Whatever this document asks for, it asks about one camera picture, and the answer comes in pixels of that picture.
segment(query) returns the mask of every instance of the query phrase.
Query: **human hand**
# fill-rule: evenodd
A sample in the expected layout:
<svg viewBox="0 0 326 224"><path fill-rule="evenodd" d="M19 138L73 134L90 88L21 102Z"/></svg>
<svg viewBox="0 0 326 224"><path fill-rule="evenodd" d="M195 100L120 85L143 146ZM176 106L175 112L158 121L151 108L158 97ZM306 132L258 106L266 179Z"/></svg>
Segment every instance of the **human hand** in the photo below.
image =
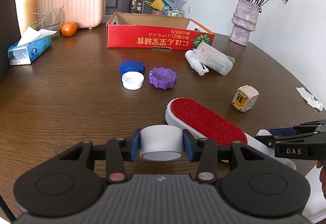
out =
<svg viewBox="0 0 326 224"><path fill-rule="evenodd" d="M318 161L316 166L317 166L317 168L322 167L323 166L323 162L322 161ZM322 183L322 190L323 190L323 193L324 193L324 198L326 199L326 168L323 168L320 171L319 181Z"/></svg>

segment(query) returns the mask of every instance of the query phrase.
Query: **blue tissue package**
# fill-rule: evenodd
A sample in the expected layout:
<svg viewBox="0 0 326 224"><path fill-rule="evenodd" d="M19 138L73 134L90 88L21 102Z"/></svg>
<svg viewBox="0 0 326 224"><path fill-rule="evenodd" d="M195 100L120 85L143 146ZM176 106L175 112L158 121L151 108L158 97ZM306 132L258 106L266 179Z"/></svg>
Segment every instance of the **blue tissue package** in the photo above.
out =
<svg viewBox="0 0 326 224"><path fill-rule="evenodd" d="M31 64L52 44L51 36L46 36L28 44L17 47L12 45L8 49L8 58L10 65Z"/></svg>

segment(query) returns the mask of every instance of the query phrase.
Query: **open box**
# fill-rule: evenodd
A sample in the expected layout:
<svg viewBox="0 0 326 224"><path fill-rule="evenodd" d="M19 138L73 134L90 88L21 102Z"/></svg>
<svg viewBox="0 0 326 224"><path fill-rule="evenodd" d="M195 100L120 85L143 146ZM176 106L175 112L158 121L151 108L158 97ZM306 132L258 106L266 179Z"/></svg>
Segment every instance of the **open box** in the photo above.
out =
<svg viewBox="0 0 326 224"><path fill-rule="evenodd" d="M155 14L114 13L106 27L108 48L190 50L214 39L212 31L192 19Z"/></svg>

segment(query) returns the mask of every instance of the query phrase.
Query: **vase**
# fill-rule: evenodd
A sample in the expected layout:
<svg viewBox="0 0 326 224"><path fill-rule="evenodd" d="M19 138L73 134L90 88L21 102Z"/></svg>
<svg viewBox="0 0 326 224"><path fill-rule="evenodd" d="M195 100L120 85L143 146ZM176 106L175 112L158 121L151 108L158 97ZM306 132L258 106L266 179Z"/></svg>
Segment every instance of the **vase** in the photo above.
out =
<svg viewBox="0 0 326 224"><path fill-rule="evenodd" d="M230 40L246 46L249 41L250 32L256 30L259 6L245 0L239 0L233 14L232 23L234 24Z"/></svg>

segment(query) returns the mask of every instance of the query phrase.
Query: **table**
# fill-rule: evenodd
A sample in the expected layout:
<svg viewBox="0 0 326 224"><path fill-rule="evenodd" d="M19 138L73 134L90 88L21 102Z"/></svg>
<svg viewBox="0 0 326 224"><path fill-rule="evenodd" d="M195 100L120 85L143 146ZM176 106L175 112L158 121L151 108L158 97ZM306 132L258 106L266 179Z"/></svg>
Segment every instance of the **table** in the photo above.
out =
<svg viewBox="0 0 326 224"><path fill-rule="evenodd" d="M262 50L237 45L216 34L213 46L235 58L231 72L222 76L210 70L199 76L185 59L185 52L163 48L106 47L105 26L81 29L72 37L53 39L32 65L10 67L0 81L0 194L17 216L13 184L35 167L85 139L104 144L126 137L138 127L165 124L167 103L187 97L208 107L250 135L259 129L288 127L326 118L302 99L295 87L303 85ZM138 59L146 65L141 89L123 88L119 65ZM174 89L156 89L148 82L155 67L170 68L179 77ZM253 109L241 113L232 106L240 86L251 85L260 95ZM295 161L306 174L315 161ZM105 175L103 162L95 171ZM197 163L185 158L175 162L126 163L133 173L191 173ZM228 172L219 164L219 176Z"/></svg>

